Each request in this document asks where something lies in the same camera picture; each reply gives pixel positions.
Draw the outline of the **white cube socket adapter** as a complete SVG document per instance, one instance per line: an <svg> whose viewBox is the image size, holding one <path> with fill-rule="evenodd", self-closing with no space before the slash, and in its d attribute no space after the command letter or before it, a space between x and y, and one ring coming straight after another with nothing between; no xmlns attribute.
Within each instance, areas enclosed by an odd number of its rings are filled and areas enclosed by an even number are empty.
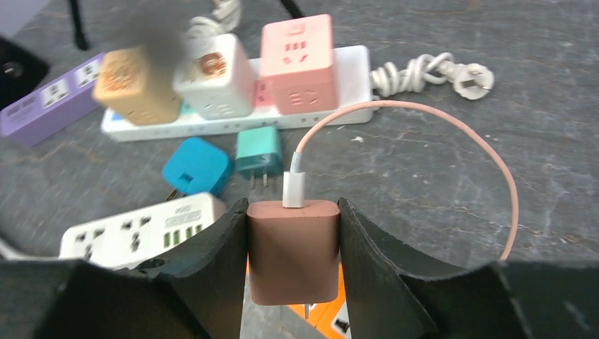
<svg viewBox="0 0 599 339"><path fill-rule="evenodd" d="M256 72L232 33L197 37L185 44L172 86L207 120L245 117L254 111Z"/></svg>

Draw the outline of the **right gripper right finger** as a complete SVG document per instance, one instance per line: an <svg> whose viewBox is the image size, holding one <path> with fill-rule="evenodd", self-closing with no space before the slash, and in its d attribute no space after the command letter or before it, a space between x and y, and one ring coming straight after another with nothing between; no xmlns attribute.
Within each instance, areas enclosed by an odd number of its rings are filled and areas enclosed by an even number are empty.
<svg viewBox="0 0 599 339"><path fill-rule="evenodd" d="M597 338L597 261L466 269L412 248L341 198L340 257L354 338Z"/></svg>

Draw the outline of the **teal charger cube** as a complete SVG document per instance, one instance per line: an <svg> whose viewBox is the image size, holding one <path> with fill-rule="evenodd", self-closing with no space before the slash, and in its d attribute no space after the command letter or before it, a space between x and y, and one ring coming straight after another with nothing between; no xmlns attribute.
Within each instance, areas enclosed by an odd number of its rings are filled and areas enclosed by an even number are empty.
<svg viewBox="0 0 599 339"><path fill-rule="evenodd" d="M237 134L235 169L250 181L252 187L260 179L268 180L283 173L283 148L279 130L274 126L247 129Z"/></svg>

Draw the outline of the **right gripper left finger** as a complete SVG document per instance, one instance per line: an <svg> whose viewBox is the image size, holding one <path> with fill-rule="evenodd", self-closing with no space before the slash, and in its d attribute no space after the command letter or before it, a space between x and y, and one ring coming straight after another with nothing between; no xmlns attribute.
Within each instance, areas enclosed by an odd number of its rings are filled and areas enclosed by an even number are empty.
<svg viewBox="0 0 599 339"><path fill-rule="evenodd" d="M247 199L135 270L2 261L2 338L238 338Z"/></svg>

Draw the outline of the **small pink charger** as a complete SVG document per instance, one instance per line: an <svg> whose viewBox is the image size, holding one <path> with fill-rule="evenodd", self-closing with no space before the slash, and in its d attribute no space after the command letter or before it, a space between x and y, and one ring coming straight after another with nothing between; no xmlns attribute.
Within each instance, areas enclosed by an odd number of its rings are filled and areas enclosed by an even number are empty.
<svg viewBox="0 0 599 339"><path fill-rule="evenodd" d="M261 306L320 304L338 296L340 209L261 201L247 209L251 300Z"/></svg>

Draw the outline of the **beige cube socket adapter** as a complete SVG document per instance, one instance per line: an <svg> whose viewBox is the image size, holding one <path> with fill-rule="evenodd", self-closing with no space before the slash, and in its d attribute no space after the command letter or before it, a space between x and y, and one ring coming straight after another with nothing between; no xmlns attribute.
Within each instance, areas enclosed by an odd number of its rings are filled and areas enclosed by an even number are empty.
<svg viewBox="0 0 599 339"><path fill-rule="evenodd" d="M182 103L172 78L173 69L156 66L142 47L113 50L100 63L93 98L133 125L171 123Z"/></svg>

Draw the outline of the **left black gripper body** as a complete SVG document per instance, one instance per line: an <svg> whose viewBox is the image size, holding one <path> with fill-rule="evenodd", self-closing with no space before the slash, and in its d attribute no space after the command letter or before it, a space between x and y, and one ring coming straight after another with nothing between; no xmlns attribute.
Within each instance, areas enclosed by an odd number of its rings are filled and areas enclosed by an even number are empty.
<svg viewBox="0 0 599 339"><path fill-rule="evenodd" d="M50 65L1 36L1 109L31 93L49 73Z"/></svg>

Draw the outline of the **white multicolour power strip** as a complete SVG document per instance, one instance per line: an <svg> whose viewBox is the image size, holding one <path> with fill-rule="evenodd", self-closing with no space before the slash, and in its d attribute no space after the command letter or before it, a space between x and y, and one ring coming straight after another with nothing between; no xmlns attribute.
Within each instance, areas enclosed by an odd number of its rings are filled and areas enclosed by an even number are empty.
<svg viewBox="0 0 599 339"><path fill-rule="evenodd" d="M364 45L339 47L334 49L334 57L338 66L340 106L347 107L372 100L369 49ZM182 109L178 120L172 123L135 126L107 108L100 129L103 134L118 142L149 141L223 135L262 126L275 126L278 129L309 128L332 113L322 111L281 115L274 106L262 106L246 117L205 120L188 105L182 105Z"/></svg>

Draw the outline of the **pink cube socket adapter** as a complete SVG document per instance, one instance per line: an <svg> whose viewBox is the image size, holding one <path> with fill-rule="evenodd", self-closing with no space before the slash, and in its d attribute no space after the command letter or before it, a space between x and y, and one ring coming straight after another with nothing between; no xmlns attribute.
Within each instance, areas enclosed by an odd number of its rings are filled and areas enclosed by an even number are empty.
<svg viewBox="0 0 599 339"><path fill-rule="evenodd" d="M281 114L337 109L332 17L319 14L265 25L259 75Z"/></svg>

